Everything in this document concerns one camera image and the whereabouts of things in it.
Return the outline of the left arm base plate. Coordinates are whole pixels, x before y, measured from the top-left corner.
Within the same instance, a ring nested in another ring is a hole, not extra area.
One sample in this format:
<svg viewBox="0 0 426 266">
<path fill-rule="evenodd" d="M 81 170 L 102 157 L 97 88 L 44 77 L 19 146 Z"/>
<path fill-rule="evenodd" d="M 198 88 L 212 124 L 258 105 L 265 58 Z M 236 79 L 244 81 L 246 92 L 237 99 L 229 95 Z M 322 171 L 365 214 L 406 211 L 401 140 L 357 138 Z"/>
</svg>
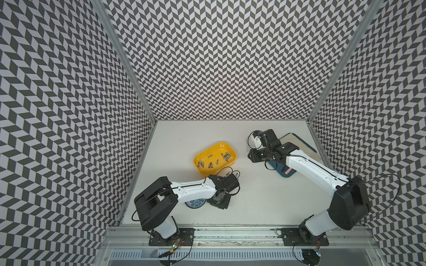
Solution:
<svg viewBox="0 0 426 266">
<path fill-rule="evenodd" d="M 177 232 L 169 238 L 163 238 L 160 233 L 153 231 L 150 234 L 149 246 L 171 247 L 174 244 L 182 243 L 182 246 L 192 246 L 194 242 L 194 228 L 178 228 Z"/>
</svg>

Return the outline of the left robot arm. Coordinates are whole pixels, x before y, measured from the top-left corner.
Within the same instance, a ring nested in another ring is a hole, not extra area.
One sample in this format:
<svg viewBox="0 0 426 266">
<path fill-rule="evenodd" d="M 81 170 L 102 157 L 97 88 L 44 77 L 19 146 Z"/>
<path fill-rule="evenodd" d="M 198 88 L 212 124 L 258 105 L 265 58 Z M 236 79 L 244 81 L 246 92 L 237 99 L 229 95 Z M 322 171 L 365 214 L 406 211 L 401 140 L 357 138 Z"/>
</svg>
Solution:
<svg viewBox="0 0 426 266">
<path fill-rule="evenodd" d="M 210 175 L 191 182 L 171 182 L 163 176 L 154 181 L 134 198 L 135 212 L 142 230 L 154 231 L 161 238 L 169 239 L 178 233 L 171 215 L 176 205 L 185 203 L 192 209 L 209 203 L 219 209 L 227 209 L 230 199 L 240 192 L 239 179 L 232 173 L 227 176 Z"/>
</svg>

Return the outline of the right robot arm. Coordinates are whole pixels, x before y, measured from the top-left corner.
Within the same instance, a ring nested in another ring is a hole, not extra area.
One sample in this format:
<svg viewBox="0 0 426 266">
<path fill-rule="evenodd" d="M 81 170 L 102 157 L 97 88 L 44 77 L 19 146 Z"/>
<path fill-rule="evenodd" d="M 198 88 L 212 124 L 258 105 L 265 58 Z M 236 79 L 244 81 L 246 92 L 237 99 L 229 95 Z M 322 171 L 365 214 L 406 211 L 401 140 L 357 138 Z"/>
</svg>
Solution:
<svg viewBox="0 0 426 266">
<path fill-rule="evenodd" d="M 349 178 L 314 160 L 292 142 L 282 142 L 271 129 L 253 131 L 247 138 L 253 162 L 275 162 L 304 175 L 323 189 L 331 198 L 328 209 L 312 215 L 298 228 L 284 229 L 296 244 L 316 245 L 328 231 L 351 230 L 371 211 L 366 185 L 363 180 Z"/>
</svg>

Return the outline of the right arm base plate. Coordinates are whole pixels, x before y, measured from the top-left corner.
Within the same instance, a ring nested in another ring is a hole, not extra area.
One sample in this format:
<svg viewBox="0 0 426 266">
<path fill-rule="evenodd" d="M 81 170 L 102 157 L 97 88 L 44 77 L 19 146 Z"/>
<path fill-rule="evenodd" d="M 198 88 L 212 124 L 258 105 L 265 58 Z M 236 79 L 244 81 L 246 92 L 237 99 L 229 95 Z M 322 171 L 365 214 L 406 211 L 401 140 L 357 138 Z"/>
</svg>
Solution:
<svg viewBox="0 0 426 266">
<path fill-rule="evenodd" d="M 280 228 L 279 232 L 285 246 L 329 246 L 329 241 L 325 233 L 314 236 L 304 229 L 295 227 Z"/>
</svg>

